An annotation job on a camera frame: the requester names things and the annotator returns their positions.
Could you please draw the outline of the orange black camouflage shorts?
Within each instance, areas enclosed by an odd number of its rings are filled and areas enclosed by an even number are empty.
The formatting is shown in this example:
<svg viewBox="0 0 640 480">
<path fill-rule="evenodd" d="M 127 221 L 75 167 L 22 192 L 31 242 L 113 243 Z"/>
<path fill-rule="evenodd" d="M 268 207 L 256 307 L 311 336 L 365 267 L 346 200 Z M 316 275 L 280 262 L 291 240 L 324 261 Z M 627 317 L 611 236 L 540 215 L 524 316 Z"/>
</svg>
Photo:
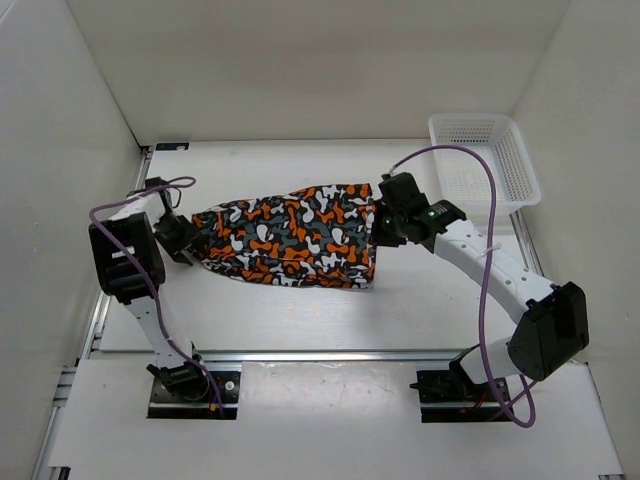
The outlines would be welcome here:
<svg viewBox="0 0 640 480">
<path fill-rule="evenodd" d="M 376 206 L 370 184 L 330 184 L 218 204 L 191 217 L 192 255 L 209 271 L 247 283 L 368 288 Z"/>
</svg>

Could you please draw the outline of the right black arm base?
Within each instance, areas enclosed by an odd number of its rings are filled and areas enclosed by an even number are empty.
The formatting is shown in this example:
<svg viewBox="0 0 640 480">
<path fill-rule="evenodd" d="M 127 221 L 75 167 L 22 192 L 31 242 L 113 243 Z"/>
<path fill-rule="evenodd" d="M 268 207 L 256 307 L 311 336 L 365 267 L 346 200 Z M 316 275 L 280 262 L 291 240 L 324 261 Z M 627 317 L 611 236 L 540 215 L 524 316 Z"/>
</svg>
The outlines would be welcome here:
<svg viewBox="0 0 640 480">
<path fill-rule="evenodd" d="M 417 362 L 409 387 L 418 393 L 422 423 L 509 422 L 488 383 L 467 384 L 447 362 Z"/>
</svg>

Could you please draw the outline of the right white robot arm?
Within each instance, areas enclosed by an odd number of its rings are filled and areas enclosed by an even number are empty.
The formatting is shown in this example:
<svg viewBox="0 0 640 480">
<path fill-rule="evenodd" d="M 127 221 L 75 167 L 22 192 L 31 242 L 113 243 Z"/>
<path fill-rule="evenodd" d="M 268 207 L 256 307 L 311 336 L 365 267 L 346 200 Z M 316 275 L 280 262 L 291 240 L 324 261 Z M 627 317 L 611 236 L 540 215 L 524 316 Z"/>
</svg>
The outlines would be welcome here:
<svg viewBox="0 0 640 480">
<path fill-rule="evenodd" d="M 515 324 L 511 337 L 471 347 L 451 362 L 455 396 L 476 397 L 490 378 L 522 374 L 542 381 L 588 346 L 586 295 L 578 285 L 557 285 L 488 245 L 462 210 L 447 200 L 430 203 L 407 172 L 383 175 L 379 189 L 378 245 L 423 246 L 477 283 Z"/>
</svg>

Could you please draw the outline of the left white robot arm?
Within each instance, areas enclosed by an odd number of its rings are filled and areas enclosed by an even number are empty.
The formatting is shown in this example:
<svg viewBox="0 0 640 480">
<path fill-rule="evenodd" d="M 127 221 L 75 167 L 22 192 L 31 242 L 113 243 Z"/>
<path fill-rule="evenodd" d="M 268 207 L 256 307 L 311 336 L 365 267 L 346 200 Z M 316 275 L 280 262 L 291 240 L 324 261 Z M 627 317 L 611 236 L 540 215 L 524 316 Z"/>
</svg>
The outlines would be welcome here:
<svg viewBox="0 0 640 480">
<path fill-rule="evenodd" d="M 102 291 L 115 298 L 136 319 L 154 353 L 147 370 L 168 390 L 188 400 L 206 395 L 210 377 L 195 348 L 181 348 L 164 319 L 160 287 L 166 281 L 161 253 L 190 266 L 186 251 L 198 230 L 175 209 L 173 193 L 194 186 L 196 179 L 154 177 L 119 202 L 89 211 L 88 228 L 97 278 Z"/>
</svg>

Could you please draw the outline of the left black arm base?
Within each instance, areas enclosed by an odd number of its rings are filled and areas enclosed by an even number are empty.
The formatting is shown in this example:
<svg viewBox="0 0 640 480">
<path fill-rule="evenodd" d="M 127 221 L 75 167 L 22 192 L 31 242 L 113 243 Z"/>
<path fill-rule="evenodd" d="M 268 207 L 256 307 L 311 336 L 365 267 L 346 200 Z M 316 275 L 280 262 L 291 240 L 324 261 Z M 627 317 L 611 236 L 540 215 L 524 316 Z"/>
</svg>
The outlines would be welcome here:
<svg viewBox="0 0 640 480">
<path fill-rule="evenodd" d="M 146 367 L 153 376 L 147 417 L 163 420 L 236 420 L 241 371 L 224 367 L 205 375 L 185 362 L 173 369 Z"/>
</svg>

